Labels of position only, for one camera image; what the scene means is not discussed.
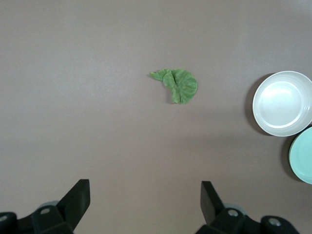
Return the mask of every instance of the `leafy vegetable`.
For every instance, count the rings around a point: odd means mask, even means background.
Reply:
[[[171,91],[174,103],[188,103],[197,91],[197,81],[190,72],[183,69],[163,69],[150,73],[150,76],[164,82]]]

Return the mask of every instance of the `dish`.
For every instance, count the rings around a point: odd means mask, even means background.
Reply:
[[[254,95],[253,115],[258,125],[273,136],[299,133],[312,121],[312,81],[293,71],[269,76]]]
[[[299,179],[312,184],[312,128],[303,131],[293,141],[289,162]]]

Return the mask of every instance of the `silver bolt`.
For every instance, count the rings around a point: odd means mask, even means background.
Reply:
[[[0,222],[5,221],[8,217],[6,215],[0,217]]]
[[[282,224],[280,223],[280,221],[278,221],[278,219],[276,218],[269,218],[269,223],[271,223],[273,226],[281,226]]]
[[[228,214],[232,217],[237,217],[238,216],[238,212],[236,210],[229,210]]]
[[[44,214],[49,213],[49,212],[50,212],[50,209],[49,209],[49,208],[45,208],[45,209],[43,209],[43,210],[40,212],[40,214],[41,214],[41,215],[44,215]]]

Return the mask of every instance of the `white bowl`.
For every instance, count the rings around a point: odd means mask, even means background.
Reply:
[[[267,133],[286,137],[312,121],[312,81],[299,72],[278,72],[266,78],[253,98],[253,115]]]
[[[312,128],[304,130],[293,141],[289,162],[299,179],[312,184]]]

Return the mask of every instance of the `white plate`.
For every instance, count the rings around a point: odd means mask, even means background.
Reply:
[[[312,184],[312,128],[303,131],[293,141],[289,162],[299,179]]]
[[[286,137],[312,121],[312,81],[299,72],[278,72],[266,78],[253,98],[253,115],[267,133]]]

